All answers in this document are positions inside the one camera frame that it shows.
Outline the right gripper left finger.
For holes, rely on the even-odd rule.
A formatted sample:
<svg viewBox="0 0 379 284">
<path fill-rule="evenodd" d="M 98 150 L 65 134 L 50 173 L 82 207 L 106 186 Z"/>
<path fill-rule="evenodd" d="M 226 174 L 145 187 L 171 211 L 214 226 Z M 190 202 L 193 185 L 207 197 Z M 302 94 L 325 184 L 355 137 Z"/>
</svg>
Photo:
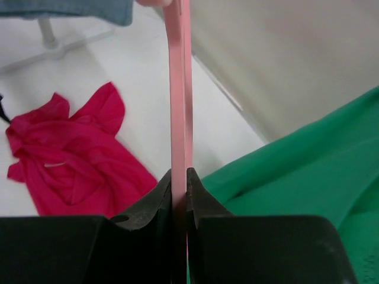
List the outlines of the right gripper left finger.
<svg viewBox="0 0 379 284">
<path fill-rule="evenodd" d="M 1 219 L 2 283 L 169 283 L 171 173 L 112 217 Z"/>
</svg>

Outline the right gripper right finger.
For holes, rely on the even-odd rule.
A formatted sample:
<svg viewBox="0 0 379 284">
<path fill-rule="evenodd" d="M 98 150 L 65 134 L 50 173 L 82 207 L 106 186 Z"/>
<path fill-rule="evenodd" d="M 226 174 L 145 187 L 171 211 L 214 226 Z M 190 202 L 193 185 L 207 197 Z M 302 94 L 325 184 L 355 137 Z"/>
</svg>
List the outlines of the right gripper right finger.
<svg viewBox="0 0 379 284">
<path fill-rule="evenodd" d="M 357 283 L 342 240 L 318 216 L 237 216 L 187 170 L 190 283 Z"/>
</svg>

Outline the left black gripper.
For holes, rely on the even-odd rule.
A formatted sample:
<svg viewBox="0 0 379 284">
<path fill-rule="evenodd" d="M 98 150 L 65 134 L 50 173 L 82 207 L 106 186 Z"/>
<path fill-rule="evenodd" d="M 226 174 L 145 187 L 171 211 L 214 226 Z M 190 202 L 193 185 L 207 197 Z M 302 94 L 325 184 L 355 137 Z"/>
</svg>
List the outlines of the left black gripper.
<svg viewBox="0 0 379 284">
<path fill-rule="evenodd" d="M 2 104 L 2 100 L 3 100 L 3 96 L 2 94 L 0 94 L 0 118 L 5 121 L 7 124 L 10 124 L 11 123 L 11 120 L 8 118 L 8 116 L 6 115 L 5 113 L 5 110 L 4 110 L 4 107 L 3 107 L 3 104 Z"/>
</svg>

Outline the red t shirt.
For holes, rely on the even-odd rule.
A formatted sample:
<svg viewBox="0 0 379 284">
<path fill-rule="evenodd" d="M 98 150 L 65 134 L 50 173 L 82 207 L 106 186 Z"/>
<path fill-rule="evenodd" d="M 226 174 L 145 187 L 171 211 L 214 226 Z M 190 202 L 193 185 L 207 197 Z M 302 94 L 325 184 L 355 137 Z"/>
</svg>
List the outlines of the red t shirt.
<svg viewBox="0 0 379 284">
<path fill-rule="evenodd" d="M 156 178 L 116 138 L 126 108 L 112 83 L 70 114 L 58 93 L 14 117 L 6 136 L 16 162 L 7 176 L 24 183 L 41 216 L 113 217 L 156 185 Z"/>
</svg>

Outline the pink hanger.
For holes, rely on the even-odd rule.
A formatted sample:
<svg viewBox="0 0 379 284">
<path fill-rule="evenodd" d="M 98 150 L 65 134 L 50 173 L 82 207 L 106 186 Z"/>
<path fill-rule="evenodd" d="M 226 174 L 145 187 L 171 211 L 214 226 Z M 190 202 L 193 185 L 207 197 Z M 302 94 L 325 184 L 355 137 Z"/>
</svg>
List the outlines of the pink hanger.
<svg viewBox="0 0 379 284">
<path fill-rule="evenodd" d="M 187 170 L 193 164 L 192 47 L 189 1 L 139 1 L 161 7 L 168 39 L 171 112 L 172 283 L 187 281 Z"/>
</svg>

